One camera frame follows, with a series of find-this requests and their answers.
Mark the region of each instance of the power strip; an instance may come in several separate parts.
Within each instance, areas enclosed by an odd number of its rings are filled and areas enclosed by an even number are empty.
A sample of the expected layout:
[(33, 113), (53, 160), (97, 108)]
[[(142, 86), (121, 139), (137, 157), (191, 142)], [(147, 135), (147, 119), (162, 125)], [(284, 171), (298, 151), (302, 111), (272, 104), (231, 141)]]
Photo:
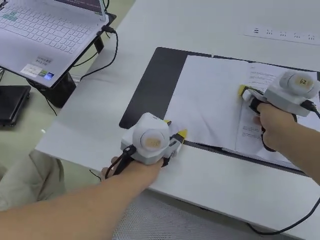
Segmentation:
[(244, 32), (244, 35), (264, 39), (320, 45), (320, 37), (316, 34), (276, 30), (265, 26), (248, 26)]

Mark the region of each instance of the paper sheet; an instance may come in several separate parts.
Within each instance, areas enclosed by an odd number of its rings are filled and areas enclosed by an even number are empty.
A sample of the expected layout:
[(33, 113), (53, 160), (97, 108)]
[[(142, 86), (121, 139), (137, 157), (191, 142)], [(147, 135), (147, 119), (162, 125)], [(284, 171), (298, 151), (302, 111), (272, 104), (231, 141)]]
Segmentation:
[[(281, 67), (262, 63), (252, 63), (250, 66), (249, 81), (247, 82), (247, 85), (260, 89), (264, 92), (268, 85), (285, 71), (287, 71), (287, 69)], [(316, 72), (308, 72), (308, 74), (313, 79), (317, 79)], [(320, 106), (319, 96), (316, 96), (312, 101), (317, 106)], [(254, 116), (255, 113), (250, 110), (245, 103), (243, 103), (235, 150), (246, 155), (256, 155), (267, 162), (279, 163), (280, 165), (293, 167), (293, 164), (280, 153), (269, 152), (264, 148), (261, 140), (261, 126), (253, 122)], [(298, 123), (320, 131), (319, 119), (312, 112), (307, 117), (298, 117)]]
[(188, 129), (187, 140), (235, 149), (241, 100), (248, 79), (246, 61), (188, 56), (165, 119), (172, 131)]

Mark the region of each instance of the human arm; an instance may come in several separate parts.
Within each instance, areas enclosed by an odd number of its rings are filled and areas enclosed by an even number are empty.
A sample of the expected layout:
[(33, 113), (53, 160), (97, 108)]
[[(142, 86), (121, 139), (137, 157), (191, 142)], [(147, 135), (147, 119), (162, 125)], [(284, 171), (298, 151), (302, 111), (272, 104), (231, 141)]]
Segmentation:
[(133, 161), (120, 175), (51, 201), (0, 212), (6, 240), (110, 240), (130, 202), (158, 176), (163, 161)]
[(256, 123), (266, 129), (263, 135), (265, 144), (320, 185), (320, 132), (296, 123), (290, 113), (270, 104), (260, 104), (258, 111), (260, 118)]

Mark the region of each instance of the desk surface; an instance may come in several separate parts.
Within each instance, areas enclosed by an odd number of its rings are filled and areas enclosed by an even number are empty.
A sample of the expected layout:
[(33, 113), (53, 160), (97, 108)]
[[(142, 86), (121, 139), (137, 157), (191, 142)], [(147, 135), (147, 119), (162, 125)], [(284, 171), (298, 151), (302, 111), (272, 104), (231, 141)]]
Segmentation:
[[(84, 79), (37, 149), (100, 170), (120, 151), (119, 121), (157, 47), (248, 59), (319, 71), (320, 48), (243, 36), (247, 25), (317, 33), (316, 1), (137, 0), (117, 28), (119, 51), (109, 68)], [(307, 12), (304, 18), (297, 18)], [(90, 70), (107, 64), (115, 38)], [(310, 178), (185, 146), (151, 189), (255, 223), (282, 229), (310, 211), (320, 188)], [(320, 209), (288, 231), (318, 239)]]

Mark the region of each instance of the laptop keyboard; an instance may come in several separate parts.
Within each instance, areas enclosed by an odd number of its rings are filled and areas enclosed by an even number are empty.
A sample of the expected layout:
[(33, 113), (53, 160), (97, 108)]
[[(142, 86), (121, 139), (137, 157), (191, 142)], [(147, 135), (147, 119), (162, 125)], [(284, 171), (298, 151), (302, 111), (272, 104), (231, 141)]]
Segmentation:
[(14, 5), (0, 11), (0, 29), (69, 54), (73, 54), (92, 32), (83, 24)]

